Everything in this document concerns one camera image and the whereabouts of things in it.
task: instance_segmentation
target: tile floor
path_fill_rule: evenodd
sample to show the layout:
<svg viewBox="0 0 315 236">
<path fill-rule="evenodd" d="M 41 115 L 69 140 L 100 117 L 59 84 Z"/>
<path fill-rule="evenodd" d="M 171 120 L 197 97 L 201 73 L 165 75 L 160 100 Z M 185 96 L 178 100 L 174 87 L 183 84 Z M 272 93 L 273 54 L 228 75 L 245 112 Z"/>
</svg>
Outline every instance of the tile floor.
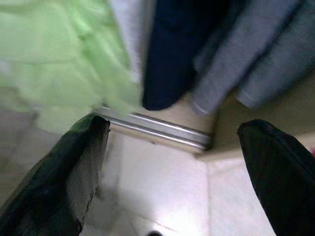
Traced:
<svg viewBox="0 0 315 236">
<path fill-rule="evenodd" d="M 0 113 L 0 205 L 60 135 L 33 114 Z M 240 154 L 211 163 L 111 134 L 84 236 L 273 236 Z"/>
</svg>

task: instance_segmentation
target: hanging cloth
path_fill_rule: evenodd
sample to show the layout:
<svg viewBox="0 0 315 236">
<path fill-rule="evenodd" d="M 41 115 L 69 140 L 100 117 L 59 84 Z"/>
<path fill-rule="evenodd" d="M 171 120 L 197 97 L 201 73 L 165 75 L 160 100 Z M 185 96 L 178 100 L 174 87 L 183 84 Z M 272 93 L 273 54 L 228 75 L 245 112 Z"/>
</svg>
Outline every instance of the hanging cloth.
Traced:
<svg viewBox="0 0 315 236">
<path fill-rule="evenodd" d="M 109 0 L 0 0 L 0 21 L 0 61 L 12 64 L 1 90 L 14 89 L 1 106 L 36 106 L 38 124 L 61 133 L 103 102 L 120 114 L 140 107 L 141 88 Z M 54 122 L 67 118 L 64 127 Z"/>
<path fill-rule="evenodd" d="M 244 10 L 249 0 L 230 0 L 227 14 L 216 27 L 216 29 L 209 35 L 204 47 L 199 51 L 194 58 L 194 68 L 197 71 L 197 81 L 206 73 L 207 68 L 212 63 L 220 44 L 228 37 L 229 32 L 237 20 L 237 17 Z"/>
<path fill-rule="evenodd" d="M 256 108 L 306 77 L 315 65 L 315 1 L 306 0 L 241 85 L 237 99 Z"/>
<path fill-rule="evenodd" d="M 144 80 L 144 108 L 166 109 L 191 88 L 193 58 L 225 9 L 225 1 L 157 1 Z"/>
<path fill-rule="evenodd" d="M 130 55 L 135 81 L 142 84 L 156 0 L 111 0 L 111 3 Z"/>
<path fill-rule="evenodd" d="M 0 208 L 2 236 L 80 235 L 99 186 L 109 125 L 87 115 L 34 165 Z"/>
<path fill-rule="evenodd" d="M 215 111 L 230 91 L 246 77 L 281 34 L 302 0 L 252 0 L 237 17 L 217 49 L 212 63 L 202 69 L 192 95 L 199 114 Z"/>
<path fill-rule="evenodd" d="M 253 188 L 276 235 L 315 235 L 314 156 L 263 120 L 243 124 L 238 135 Z"/>
</svg>

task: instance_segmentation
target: navy blue towel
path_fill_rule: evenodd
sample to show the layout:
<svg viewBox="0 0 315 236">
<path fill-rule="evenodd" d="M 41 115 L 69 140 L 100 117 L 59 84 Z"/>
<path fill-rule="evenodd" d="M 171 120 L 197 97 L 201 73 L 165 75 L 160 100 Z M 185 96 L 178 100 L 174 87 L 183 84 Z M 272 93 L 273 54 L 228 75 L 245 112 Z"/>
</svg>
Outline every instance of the navy blue towel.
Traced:
<svg viewBox="0 0 315 236">
<path fill-rule="evenodd" d="M 143 106 L 162 110 L 192 86 L 193 59 L 227 10 L 228 0 L 157 0 Z"/>
</svg>

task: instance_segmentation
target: green towel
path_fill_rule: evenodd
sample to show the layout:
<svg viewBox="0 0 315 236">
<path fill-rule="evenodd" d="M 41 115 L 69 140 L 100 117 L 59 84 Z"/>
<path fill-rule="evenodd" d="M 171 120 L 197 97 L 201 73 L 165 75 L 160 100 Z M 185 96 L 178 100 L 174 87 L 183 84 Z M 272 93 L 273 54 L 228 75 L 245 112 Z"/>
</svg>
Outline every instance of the green towel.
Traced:
<svg viewBox="0 0 315 236">
<path fill-rule="evenodd" d="M 39 108 L 37 124 L 69 129 L 106 103 L 122 115 L 140 106 L 130 58 L 109 0 L 0 0 L 1 107 Z"/>
</svg>

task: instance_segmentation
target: floor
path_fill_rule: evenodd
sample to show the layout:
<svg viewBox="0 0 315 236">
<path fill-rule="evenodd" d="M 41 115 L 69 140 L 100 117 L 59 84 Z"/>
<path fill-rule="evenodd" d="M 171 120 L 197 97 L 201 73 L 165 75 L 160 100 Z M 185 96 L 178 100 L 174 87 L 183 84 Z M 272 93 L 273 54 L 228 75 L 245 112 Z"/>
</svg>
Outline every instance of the floor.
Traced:
<svg viewBox="0 0 315 236">
<path fill-rule="evenodd" d="M 0 113 L 0 205 L 60 135 Z M 273 236 L 241 155 L 211 163 L 112 133 L 84 236 Z"/>
</svg>

